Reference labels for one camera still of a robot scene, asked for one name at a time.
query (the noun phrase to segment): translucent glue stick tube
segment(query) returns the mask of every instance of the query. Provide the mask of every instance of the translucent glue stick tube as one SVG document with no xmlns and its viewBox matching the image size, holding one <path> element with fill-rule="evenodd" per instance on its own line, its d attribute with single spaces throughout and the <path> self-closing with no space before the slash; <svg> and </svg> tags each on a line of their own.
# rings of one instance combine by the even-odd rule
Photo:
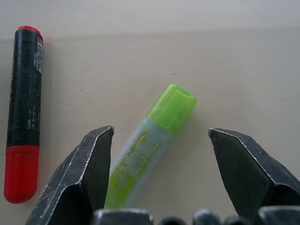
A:
<svg viewBox="0 0 300 225">
<path fill-rule="evenodd" d="M 128 207 L 194 108 L 197 99 L 169 84 L 113 161 L 105 207 Z"/>
</svg>

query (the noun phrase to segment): red glue stick base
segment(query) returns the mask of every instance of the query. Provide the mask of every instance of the red glue stick base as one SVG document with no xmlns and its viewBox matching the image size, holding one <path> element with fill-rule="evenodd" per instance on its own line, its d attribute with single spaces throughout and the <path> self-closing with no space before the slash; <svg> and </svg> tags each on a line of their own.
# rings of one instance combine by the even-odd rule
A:
<svg viewBox="0 0 300 225">
<path fill-rule="evenodd" d="M 39 146 L 6 148 L 4 196 L 10 203 L 28 201 L 37 189 Z"/>
</svg>

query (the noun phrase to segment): white table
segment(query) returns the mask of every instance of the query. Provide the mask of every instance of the white table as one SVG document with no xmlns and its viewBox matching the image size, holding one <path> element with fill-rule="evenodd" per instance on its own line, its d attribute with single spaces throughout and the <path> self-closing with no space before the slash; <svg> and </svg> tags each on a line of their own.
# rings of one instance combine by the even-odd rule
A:
<svg viewBox="0 0 300 225">
<path fill-rule="evenodd" d="M 1 224 L 24 224 L 55 168 L 90 130 L 114 125 L 112 157 L 168 83 L 198 98 L 133 207 L 158 222 L 209 208 L 235 213 L 207 130 L 255 138 L 300 178 L 300 3 L 297 0 L 5 1 L 0 4 L 0 192 L 14 32 L 44 38 L 36 195 L 0 195 Z"/>
</svg>

